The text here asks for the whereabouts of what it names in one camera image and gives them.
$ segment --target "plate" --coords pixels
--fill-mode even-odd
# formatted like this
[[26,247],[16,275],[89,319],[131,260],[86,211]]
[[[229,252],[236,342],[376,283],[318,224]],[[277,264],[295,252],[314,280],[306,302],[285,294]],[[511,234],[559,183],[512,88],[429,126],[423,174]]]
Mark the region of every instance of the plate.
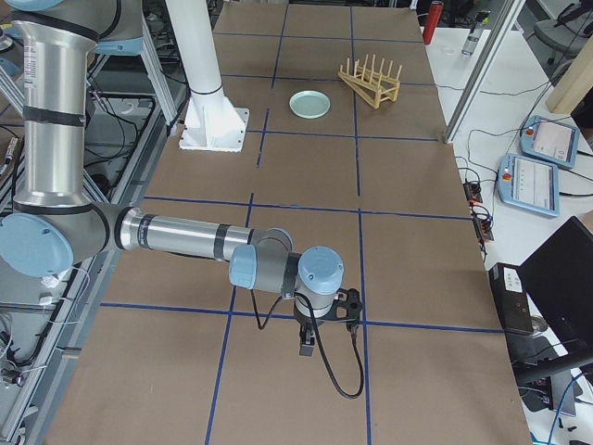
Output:
[[330,109],[330,99],[319,91],[299,91],[288,102],[299,118],[317,119]]

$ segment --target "red cylinder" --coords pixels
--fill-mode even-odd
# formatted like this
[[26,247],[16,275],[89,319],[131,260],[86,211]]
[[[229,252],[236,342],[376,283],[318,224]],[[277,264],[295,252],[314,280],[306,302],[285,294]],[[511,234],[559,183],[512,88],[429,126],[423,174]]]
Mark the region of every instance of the red cylinder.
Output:
[[431,2],[430,9],[428,10],[428,17],[426,18],[426,23],[424,24],[423,39],[425,45],[428,45],[432,42],[436,25],[441,20],[442,13],[443,2]]

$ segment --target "computer monitor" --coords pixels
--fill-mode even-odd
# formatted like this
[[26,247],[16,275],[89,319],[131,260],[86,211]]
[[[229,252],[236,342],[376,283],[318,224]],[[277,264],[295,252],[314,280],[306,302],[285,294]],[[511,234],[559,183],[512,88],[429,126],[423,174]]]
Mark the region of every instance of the computer monitor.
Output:
[[[579,356],[581,370],[593,372],[583,352],[593,348],[593,234],[570,218],[518,269],[524,289],[536,304],[569,357]],[[570,360],[564,360],[567,369]],[[593,375],[587,379],[593,383]]]

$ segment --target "sticker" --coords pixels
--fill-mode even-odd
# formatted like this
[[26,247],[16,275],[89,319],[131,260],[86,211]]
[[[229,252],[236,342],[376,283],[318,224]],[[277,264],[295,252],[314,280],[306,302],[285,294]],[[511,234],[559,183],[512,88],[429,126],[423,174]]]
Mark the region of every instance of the sticker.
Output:
[[509,269],[508,267],[503,268],[504,272],[504,287],[510,292],[523,293],[523,286],[521,286],[521,280],[517,271]]
[[34,46],[25,46],[24,84],[25,88],[37,88],[37,52]]

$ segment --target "white desk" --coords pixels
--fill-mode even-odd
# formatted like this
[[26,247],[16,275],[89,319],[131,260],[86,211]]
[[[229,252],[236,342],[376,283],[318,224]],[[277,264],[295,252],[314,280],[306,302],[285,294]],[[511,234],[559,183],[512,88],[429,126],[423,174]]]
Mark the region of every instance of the white desk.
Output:
[[[467,30],[444,28],[436,30],[433,42],[426,49],[437,85],[463,88],[472,72],[473,65],[478,59],[479,52],[486,42],[487,33],[485,32],[480,40],[476,53],[472,57],[464,57],[461,55],[461,48],[467,37]],[[482,90],[498,93],[517,93],[534,88],[547,80],[546,74],[539,66],[523,36],[519,32],[510,32],[498,54],[497,60],[488,73],[486,81],[482,85]],[[545,86],[534,92],[518,96],[478,95],[454,141],[456,155],[468,158],[468,135],[473,129],[500,134],[518,128],[544,89]],[[445,119],[448,121],[461,96],[461,91],[443,87],[439,87],[438,90]],[[564,115],[552,114],[548,111],[545,102],[550,93],[551,88],[538,103],[533,114],[552,117],[552,119],[564,117]],[[514,133],[492,137],[474,132],[470,145],[472,160],[497,170],[498,163],[507,152],[513,136]],[[509,151],[517,153],[518,148],[519,142],[518,138],[516,138]],[[579,149],[587,152],[591,151],[582,136]],[[462,159],[459,159],[458,163],[460,167],[465,166]],[[486,169],[471,164],[470,167],[476,170],[483,180],[494,178],[494,173]],[[574,171],[593,176],[593,159],[582,155],[577,156]],[[461,177],[464,176],[465,172],[461,171]],[[471,172],[468,173],[468,179],[474,179]],[[487,269],[499,261],[521,264],[568,218],[572,215],[582,216],[584,213],[593,210],[592,197],[561,197],[560,217],[549,219],[503,204],[498,198],[498,192],[494,193],[493,187],[494,183],[492,182],[482,183],[482,196],[485,206],[491,212],[494,212],[493,233],[495,241],[486,244],[488,255],[485,266]],[[593,183],[568,172],[561,172],[560,190],[576,194],[593,193]],[[557,343],[558,339],[550,335],[549,341],[553,344]],[[557,350],[559,353],[565,352],[562,347]],[[593,401],[593,394],[587,388],[584,379],[581,380],[581,387],[585,391],[582,399]],[[537,439],[545,442],[548,439],[554,413],[551,411],[531,413],[526,408],[524,410],[531,431],[536,435]],[[574,439],[593,443],[593,407],[577,404],[576,410],[577,417],[575,419],[562,417],[565,429],[556,428],[553,443],[568,445],[569,440]],[[577,429],[573,433],[568,433],[567,426],[577,426]]]

